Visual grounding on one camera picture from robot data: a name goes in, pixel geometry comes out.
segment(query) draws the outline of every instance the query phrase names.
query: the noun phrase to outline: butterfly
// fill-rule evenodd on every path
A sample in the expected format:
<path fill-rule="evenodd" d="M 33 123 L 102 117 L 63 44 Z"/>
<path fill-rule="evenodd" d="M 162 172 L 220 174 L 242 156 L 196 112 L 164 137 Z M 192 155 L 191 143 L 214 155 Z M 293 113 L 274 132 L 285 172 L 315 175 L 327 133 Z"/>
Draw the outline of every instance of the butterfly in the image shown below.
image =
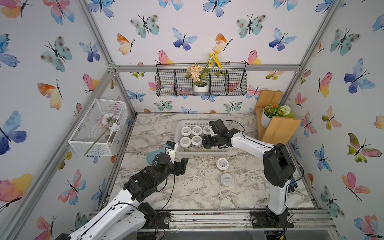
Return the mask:
<path fill-rule="evenodd" d="M 269 47 L 274 48 L 275 46 L 277 46 L 278 51 L 284 50 L 285 49 L 284 44 L 291 43 L 296 39 L 296 36 L 286 37 L 286 35 L 288 35 L 288 33 L 287 34 L 284 33 L 283 35 L 281 34 L 281 31 L 278 28 L 275 28 L 275 33 L 273 34 L 273 37 L 275 38 L 275 40 L 269 43 Z"/>
<path fill-rule="evenodd" d="M 45 51 L 40 55 L 41 60 L 46 63 L 51 63 L 54 69 L 60 70 L 61 72 L 65 71 L 63 62 L 65 63 L 65 60 L 72 60 L 70 49 L 65 47 L 64 43 L 64 38 L 62 36 L 58 36 L 55 40 L 55 44 L 53 45 L 55 48 L 52 47 L 51 43 L 49 43 L 49 46 L 45 45 L 47 48 L 50 48 L 53 53 Z"/>
<path fill-rule="evenodd" d="M 315 12 L 319 13 L 324 10 L 323 13 L 325 13 L 325 11 L 328 10 L 333 0 L 324 0 L 324 1 L 325 1 L 324 3 L 319 3 L 318 5 L 316 5 Z"/>
<path fill-rule="evenodd" d="M 229 40 L 229 42 L 227 42 L 225 37 L 221 33 L 219 33 L 216 36 L 215 41 L 216 41 L 217 46 L 215 46 L 212 50 L 215 53 L 221 53 L 222 51 L 225 50 L 225 48 L 229 45 L 229 43 L 233 41 L 233 39 L 231 39 L 231 40 Z"/>
<path fill-rule="evenodd" d="M 43 3 L 48 7 L 52 6 L 51 16 L 58 24 L 63 25 L 63 18 L 65 17 L 69 21 L 74 22 L 74 13 L 67 8 L 70 0 L 43 0 Z"/>
<path fill-rule="evenodd" d="M 52 217 L 51 225 L 43 218 L 38 217 L 36 220 L 37 228 L 42 229 L 43 231 L 40 235 L 38 235 L 34 240 L 50 240 L 52 235 L 52 229 L 53 229 L 53 222 L 56 219 L 55 215 Z"/>
<path fill-rule="evenodd" d="M 347 174 L 347 176 L 342 176 L 341 177 L 343 179 L 343 183 L 345 184 L 345 188 L 349 189 L 355 196 L 356 196 L 356 200 L 359 201 L 359 197 L 357 196 L 356 193 L 365 193 L 365 194 L 370 194 L 371 193 L 371 190 L 365 186 L 357 186 L 355 188 L 355 185 L 356 185 L 356 174 L 354 174 L 353 172 L 349 172 Z"/>
<path fill-rule="evenodd" d="M 331 194 L 327 188 L 327 186 L 324 186 L 324 192 L 321 193 L 321 200 L 323 202 L 326 202 L 327 203 L 327 206 L 329 207 L 329 213 L 332 217 L 338 217 L 338 215 L 342 216 L 342 217 L 345 217 L 344 216 L 344 213 L 343 211 L 341 210 L 341 208 L 339 207 L 339 205 L 337 205 L 334 201 L 337 200 L 337 199 L 334 199 L 333 198 L 334 195 L 332 195 L 332 198 L 331 198 Z"/>
<path fill-rule="evenodd" d="M 321 82 L 320 78 L 318 78 L 317 81 L 319 82 L 319 88 L 317 90 L 317 93 L 321 92 L 324 97 L 327 97 L 329 94 L 329 84 L 331 83 L 331 80 L 332 73 L 327 73 Z"/>
<path fill-rule="evenodd" d="M 105 192 L 105 189 L 107 188 L 107 179 L 104 178 L 103 180 L 103 183 L 101 184 L 101 187 L 99 186 L 98 188 L 98 192 L 95 193 L 92 197 L 91 197 L 91 200 L 92 201 L 96 201 L 96 200 L 99 200 L 99 205 L 101 203 L 101 198 Z"/>
<path fill-rule="evenodd" d="M 291 9 L 294 9 L 297 4 L 298 4 L 298 0 L 274 0 L 275 2 L 273 3 L 273 6 L 275 8 L 278 8 L 280 7 L 280 5 L 283 3 L 283 5 L 285 3 L 287 3 L 287 10 L 291 10 Z"/>
<path fill-rule="evenodd" d="M 321 51 L 323 51 L 325 48 L 321 48 L 321 43 L 318 43 L 317 46 L 315 47 L 314 49 L 314 53 L 316 52 L 316 54 L 314 55 L 314 57 L 320 53 Z"/>
<path fill-rule="evenodd" d="M 209 12 L 212 9 L 212 12 L 215 11 L 217 17 L 222 17 L 224 11 L 221 7 L 227 5 L 231 0 L 208 0 L 209 2 L 203 4 L 203 10 Z"/>
<path fill-rule="evenodd" d="M 295 151 L 295 153 L 296 153 L 296 155 L 299 157 L 299 158 L 301 158 L 301 154 L 300 154 L 300 152 L 299 152 L 299 146 L 297 145 L 297 137 L 295 138 L 295 140 L 293 141 L 293 143 L 291 143 L 291 145 L 292 145 L 292 148 L 293 148 L 293 150 Z"/>
<path fill-rule="evenodd" d="M 120 45 L 122 45 L 121 47 L 119 47 L 119 51 L 123 54 L 123 55 L 127 55 L 131 50 L 132 50 L 132 45 L 133 45 L 133 42 L 135 42 L 135 39 L 132 40 L 132 43 L 130 43 L 125 37 L 123 37 L 120 33 L 118 33 L 117 35 L 117 40 L 118 42 L 120 43 Z"/>
<path fill-rule="evenodd" d="M 33 176 L 31 174 L 24 174 L 19 178 L 0 180 L 0 201 L 6 202 L 1 206 L 0 213 L 8 207 L 11 203 L 19 201 L 23 194 L 28 190 Z"/>
<path fill-rule="evenodd" d="M 236 24 L 239 27 L 238 33 L 239 33 L 241 38 L 245 38 L 245 36 L 247 35 L 248 32 L 249 32 L 249 34 L 251 34 L 251 31 L 253 34 L 258 35 L 260 33 L 260 31 L 262 30 L 263 25 L 261 24 L 261 22 L 265 21 L 266 15 L 260 15 L 256 18 L 254 18 L 253 20 L 251 20 L 252 16 L 253 15 L 251 15 L 251 17 L 249 17 L 247 15 L 249 22 L 248 22 L 248 20 L 245 20 L 245 19 L 238 19 L 236 21 Z"/>
<path fill-rule="evenodd" d="M 113 17 L 113 12 L 109 9 L 112 5 L 112 3 L 115 2 L 115 0 L 91 0 L 92 2 L 88 4 L 89 10 L 91 10 L 94 13 L 97 13 L 99 11 L 100 7 L 100 13 L 103 10 L 104 14 L 107 17 Z"/>
<path fill-rule="evenodd" d="M 223 106 L 224 106 L 224 108 L 225 108 L 225 111 L 227 112 L 227 113 L 229 113 L 231 110 L 234 110 L 234 111 L 239 111 L 240 110 L 240 108 L 241 108 L 241 104 L 242 104 L 243 102 L 238 102 L 238 103 L 231 103 L 231 104 L 228 104 L 228 103 L 224 103 L 223 104 Z"/>
<path fill-rule="evenodd" d="M 327 110 L 327 115 L 323 115 L 323 117 L 322 117 L 323 121 L 327 122 L 327 124 L 325 124 L 325 126 L 328 130 L 332 129 L 332 125 L 334 127 L 341 127 L 341 123 L 336 121 L 334 118 L 337 118 L 337 117 L 335 117 L 335 115 L 333 115 L 332 106 L 329 106 L 329 108 Z"/>
<path fill-rule="evenodd" d="M 313 175 L 312 173 L 308 173 L 307 174 L 307 178 L 309 179 L 310 183 L 311 183 L 311 187 L 312 187 L 312 184 L 313 184 Z"/>
<path fill-rule="evenodd" d="M 0 35 L 0 61 L 7 64 L 10 67 L 15 68 L 17 64 L 20 63 L 17 60 L 17 57 L 5 53 L 9 51 L 7 49 L 8 42 L 9 42 L 8 36 L 9 34 Z"/>
<path fill-rule="evenodd" d="M 349 50 L 351 50 L 352 43 L 360 39 L 360 34 L 353 33 L 353 34 L 347 35 L 350 30 L 351 29 L 347 31 L 347 29 L 345 29 L 345 35 L 343 38 L 341 38 L 343 36 L 343 32 L 340 29 L 337 29 L 335 31 L 335 39 L 331 43 L 331 50 L 330 50 L 331 52 L 333 52 L 336 49 L 337 50 L 340 49 L 340 54 L 343 56 Z"/>
<path fill-rule="evenodd" d="M 302 104 L 307 101 L 307 97 L 301 98 L 301 93 L 297 94 L 297 97 L 295 97 L 295 103 L 296 105 L 299 105 L 301 108 L 303 108 Z"/>
<path fill-rule="evenodd" d="M 300 81 L 300 84 L 303 84 L 305 83 L 305 81 L 307 81 L 307 77 L 309 77 L 309 75 L 311 75 L 312 71 L 311 70 L 308 70 L 307 69 L 304 71 L 303 75 L 301 76 L 301 81 Z"/>
<path fill-rule="evenodd" d="M 255 89 L 254 86 L 249 85 L 248 93 L 247 93 L 247 99 L 255 97 L 255 99 L 258 100 L 262 90 L 268 90 L 268 88 L 261 88 L 261 89 L 259 89 L 259 87 L 260 87 L 260 85 L 258 85 L 257 88 Z"/>
<path fill-rule="evenodd" d="M 171 61 L 169 58 L 168 58 L 168 55 L 163 51 L 159 51 L 159 61 L 156 61 L 156 63 L 160 63 L 160 64 L 174 64 L 175 62 L 174 61 Z"/>
<path fill-rule="evenodd" d="M 28 0 L 25 2 L 21 2 L 20 0 L 5 0 L 0 3 L 4 7 L 1 8 L 2 13 L 8 18 L 17 18 L 19 15 L 23 17 L 23 10 L 26 5 L 32 6 L 31 4 L 27 4 Z"/>
<path fill-rule="evenodd" d="M 189 36 L 185 37 L 188 33 L 181 34 L 176 28 L 172 28 L 173 36 L 177 38 L 176 41 L 173 42 L 173 45 L 177 48 L 183 46 L 184 50 L 188 51 L 191 49 L 189 44 L 194 43 L 197 40 L 197 36 Z"/>
<path fill-rule="evenodd" d="M 79 193 L 79 191 L 85 189 L 85 185 L 86 185 L 86 181 L 85 180 L 80 181 L 80 178 L 81 178 L 80 169 L 77 169 L 73 177 L 72 184 L 70 184 L 68 180 L 67 180 L 68 183 L 65 183 L 65 185 L 69 185 L 70 188 L 62 192 L 57 198 L 57 200 L 61 200 L 62 202 L 67 202 L 69 198 L 70 205 L 76 205 L 76 203 L 79 201 L 77 194 Z"/>
<path fill-rule="evenodd" d="M 97 49 L 97 43 L 95 43 L 93 46 L 89 43 L 88 45 L 84 43 L 79 43 L 80 47 L 84 50 L 85 53 L 88 53 L 87 60 L 88 62 L 92 63 L 93 58 L 96 59 L 96 61 L 100 60 L 100 55 L 97 53 L 99 50 Z"/>
<path fill-rule="evenodd" d="M 176 11 L 179 11 L 184 5 L 183 0 L 170 0 L 170 1 L 169 0 L 159 0 L 159 5 L 160 5 L 160 7 L 165 8 L 167 6 L 168 2 L 169 2 L 169 5 L 170 5 L 170 2 L 172 2 L 172 5 L 176 9 Z"/>
<path fill-rule="evenodd" d="M 79 211 L 76 214 L 76 218 L 74 219 L 74 229 L 75 231 L 84 226 L 88 222 L 88 217 L 83 214 L 81 215 L 81 212 Z"/>
<path fill-rule="evenodd" d="M 61 92 L 60 92 L 58 79 L 56 79 L 56 86 L 57 87 L 54 87 L 49 84 L 38 83 L 37 89 L 39 89 L 39 92 L 43 96 L 46 96 L 46 98 L 51 98 L 50 100 L 51 108 L 56 108 L 57 110 L 59 110 L 61 107 L 61 100 L 63 99 L 63 96 L 61 95 Z"/>
<path fill-rule="evenodd" d="M 384 14 L 379 16 L 375 22 L 375 24 L 372 26 L 373 28 L 373 31 L 377 31 L 379 29 L 381 29 L 382 27 L 384 27 Z"/>
<path fill-rule="evenodd" d="M 309 112 L 307 114 L 305 114 L 304 118 L 305 119 L 303 119 L 303 121 L 300 124 L 301 127 L 305 128 L 304 135 L 308 137 L 310 135 L 310 133 L 312 133 L 312 134 L 317 133 L 316 128 L 311 125 L 311 123 L 313 123 L 314 120 L 312 119 L 312 121 L 309 121 L 309 119 L 310 119 L 310 113 Z"/>
<path fill-rule="evenodd" d="M 129 96 L 129 99 L 131 99 L 131 100 L 139 100 L 140 102 L 144 102 L 144 99 L 143 99 L 143 97 L 145 96 L 145 95 L 147 95 L 146 93 L 134 93 L 134 92 L 132 92 L 132 91 L 129 91 L 129 90 L 127 90 L 127 92 L 131 95 L 131 96 Z"/>
<path fill-rule="evenodd" d="M 149 16 L 145 21 L 144 21 L 144 15 L 143 18 L 139 16 L 139 18 L 143 21 L 141 22 L 140 20 L 137 19 L 131 19 L 131 24 L 136 28 L 136 33 L 141 36 L 141 38 L 145 38 L 147 36 L 147 32 L 151 32 L 154 35 L 157 35 L 159 33 L 159 26 L 155 23 L 158 21 L 159 16 L 157 15 L 152 15 Z"/>
<path fill-rule="evenodd" d="M 360 146 L 358 138 L 353 133 L 348 133 L 351 145 L 348 146 L 348 155 L 354 155 L 355 156 L 355 162 L 367 162 L 367 159 L 364 156 L 367 157 L 380 157 L 382 152 L 375 148 L 371 147 L 365 147 L 369 146 L 370 144 L 365 144 L 367 139 L 365 139 L 362 146 Z"/>
<path fill-rule="evenodd" d="M 68 152 L 65 155 L 63 161 L 60 163 L 58 170 L 62 170 L 65 167 L 65 160 L 70 160 L 71 158 L 72 158 L 72 152 Z"/>
<path fill-rule="evenodd" d="M 95 156 L 95 155 L 87 155 L 87 157 L 93 158 L 93 163 L 96 164 L 99 162 L 100 156 Z"/>
<path fill-rule="evenodd" d="M 157 108 L 160 110 L 160 111 L 164 111 L 164 109 L 169 109 L 171 110 L 172 109 L 172 101 L 166 101 L 166 102 L 163 102 L 161 101 L 161 103 L 154 103 Z"/>
<path fill-rule="evenodd" d="M 277 80 L 279 75 L 285 73 L 285 71 L 269 71 L 268 75 L 265 76 L 266 79 L 272 78 L 273 80 Z"/>
<path fill-rule="evenodd" d="M 181 110 L 185 113 L 197 113 L 197 111 L 191 111 L 191 109 L 186 109 L 185 107 L 181 107 Z"/>
<path fill-rule="evenodd" d="M 324 149 L 324 145 L 321 145 L 321 148 L 320 148 L 320 152 L 318 152 L 317 150 L 314 152 L 314 156 L 318 159 L 316 159 L 317 161 L 319 161 L 317 163 L 317 168 L 321 170 L 323 170 L 323 166 L 328 169 L 330 172 L 332 172 L 332 169 L 331 167 L 329 166 L 329 164 L 327 163 L 327 157 L 324 158 L 324 155 L 325 155 L 325 149 Z"/>
<path fill-rule="evenodd" d="M 260 65 L 262 63 L 258 58 L 256 50 L 251 51 L 248 56 L 248 61 L 243 60 L 243 62 L 249 65 Z"/>
<path fill-rule="evenodd" d="M 384 129 L 384 116 L 376 116 L 376 122 L 373 125 L 377 128 Z"/>
<path fill-rule="evenodd" d="M 376 215 L 365 216 L 365 222 L 361 218 L 357 218 L 353 220 L 355 223 L 355 227 L 360 229 L 361 231 L 365 232 L 362 233 L 363 235 L 366 235 L 364 240 L 377 240 L 378 238 L 383 238 L 384 236 L 377 235 L 377 228 L 379 224 L 377 223 L 377 217 Z"/>
<path fill-rule="evenodd" d="M 358 86 L 361 89 L 372 89 L 376 86 L 375 83 L 368 81 L 366 78 L 363 78 L 363 76 L 368 75 L 369 73 L 366 73 L 367 70 L 365 70 L 365 72 L 363 73 L 362 66 L 362 58 L 359 58 L 356 66 L 353 67 L 353 73 L 346 73 L 344 76 L 345 83 L 351 83 L 348 88 L 348 91 L 350 93 L 356 93 L 358 91 Z"/>
<path fill-rule="evenodd" d="M 20 127 L 21 117 L 19 111 L 13 111 L 4 126 L 0 127 L 0 155 L 11 150 L 9 142 L 21 143 L 25 141 L 26 131 L 15 131 Z"/>

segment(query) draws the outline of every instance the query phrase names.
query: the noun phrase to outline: teal butterfly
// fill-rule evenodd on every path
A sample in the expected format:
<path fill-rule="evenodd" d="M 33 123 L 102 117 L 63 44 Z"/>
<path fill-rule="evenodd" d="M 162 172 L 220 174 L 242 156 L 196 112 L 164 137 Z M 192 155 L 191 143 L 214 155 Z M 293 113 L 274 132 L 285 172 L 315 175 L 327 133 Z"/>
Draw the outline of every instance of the teal butterfly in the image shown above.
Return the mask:
<path fill-rule="evenodd" d="M 241 104 L 242 104 L 243 102 L 238 102 L 238 103 L 233 103 L 233 102 L 231 102 L 231 104 L 228 104 L 228 103 L 224 103 L 223 104 L 223 106 L 225 107 L 225 111 L 227 112 L 227 113 L 229 113 L 231 110 L 234 110 L 234 111 L 239 111 L 240 110 L 240 108 L 241 108 Z"/>
<path fill-rule="evenodd" d="M 60 70 L 61 72 L 65 71 L 65 67 L 63 62 L 65 60 L 72 60 L 72 54 L 68 47 L 64 46 L 64 38 L 62 36 L 58 36 L 55 40 L 55 44 L 49 46 L 45 45 L 47 48 L 50 48 L 51 51 L 45 51 L 40 55 L 40 59 L 46 63 L 51 63 L 52 67 L 56 70 Z"/>
<path fill-rule="evenodd" d="M 143 21 L 139 21 L 137 19 L 132 19 L 131 24 L 136 28 L 136 33 L 141 36 L 141 38 L 145 38 L 147 36 L 147 32 L 151 32 L 154 35 L 157 35 L 159 33 L 159 26 L 155 23 L 158 21 L 159 17 L 157 15 L 149 16 L 144 21 L 144 15 L 143 18 L 139 16 L 139 18 Z"/>
<path fill-rule="evenodd" d="M 349 50 L 351 50 L 352 43 L 360 39 L 360 34 L 352 33 L 347 35 L 350 30 L 351 29 L 347 31 L 347 29 L 345 29 L 345 34 L 343 38 L 341 38 L 343 36 L 343 32 L 340 29 L 336 30 L 335 39 L 331 43 L 331 50 L 330 50 L 331 52 L 333 52 L 336 49 L 337 50 L 340 49 L 340 54 L 345 55 Z"/>
<path fill-rule="evenodd" d="M 157 108 L 160 110 L 160 111 L 164 111 L 164 108 L 166 109 L 169 109 L 171 110 L 172 109 L 172 101 L 166 101 L 166 102 L 163 102 L 161 101 L 161 103 L 154 103 Z"/>

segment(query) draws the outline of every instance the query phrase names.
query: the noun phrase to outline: orange butterfly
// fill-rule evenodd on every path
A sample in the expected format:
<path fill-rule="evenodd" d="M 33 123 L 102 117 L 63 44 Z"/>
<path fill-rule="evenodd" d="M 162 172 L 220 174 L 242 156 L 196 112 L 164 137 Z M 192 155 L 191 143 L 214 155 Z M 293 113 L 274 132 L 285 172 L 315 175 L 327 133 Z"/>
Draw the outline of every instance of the orange butterfly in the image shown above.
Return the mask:
<path fill-rule="evenodd" d="M 46 98 L 51 98 L 50 107 L 59 110 L 61 107 L 61 100 L 63 99 L 63 96 L 60 92 L 58 79 L 56 79 L 56 85 L 57 88 L 49 84 L 38 83 L 37 88 L 43 96 L 46 96 Z"/>

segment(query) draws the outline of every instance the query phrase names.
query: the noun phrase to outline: potted plant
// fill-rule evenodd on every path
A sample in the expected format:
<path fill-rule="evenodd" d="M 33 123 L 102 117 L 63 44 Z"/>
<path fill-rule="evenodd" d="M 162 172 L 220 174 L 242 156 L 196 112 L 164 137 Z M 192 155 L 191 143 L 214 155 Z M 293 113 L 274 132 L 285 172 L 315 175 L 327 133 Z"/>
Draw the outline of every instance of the potted plant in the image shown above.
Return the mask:
<path fill-rule="evenodd" d="M 262 113 L 261 124 L 264 128 L 268 128 L 273 116 L 285 118 L 294 117 L 291 108 L 288 105 L 279 106 L 277 103 L 271 104 L 266 106 Z"/>

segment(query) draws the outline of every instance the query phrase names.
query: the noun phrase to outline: wire basket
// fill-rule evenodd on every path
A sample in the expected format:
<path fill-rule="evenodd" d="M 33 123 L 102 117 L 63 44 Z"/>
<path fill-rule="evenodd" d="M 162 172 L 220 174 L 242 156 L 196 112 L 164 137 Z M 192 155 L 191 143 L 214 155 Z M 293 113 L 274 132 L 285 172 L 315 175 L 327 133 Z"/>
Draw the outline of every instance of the wire basket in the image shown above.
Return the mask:
<path fill-rule="evenodd" d="M 102 124 L 101 119 L 106 113 L 117 115 L 117 125 L 121 125 L 117 132 L 112 134 L 109 134 L 109 130 L 105 132 L 112 125 L 111 123 L 106 126 Z M 95 99 L 68 140 L 69 145 L 76 153 L 85 154 L 100 135 L 105 132 L 89 150 L 87 155 L 113 156 L 116 152 L 116 143 L 122 133 L 122 126 L 126 122 L 126 113 L 127 107 L 125 102 Z"/>
<path fill-rule="evenodd" d="M 244 96 L 247 93 L 247 72 L 243 68 L 213 68 L 206 77 L 209 92 L 195 93 L 192 77 L 186 68 L 157 69 L 157 96 Z"/>

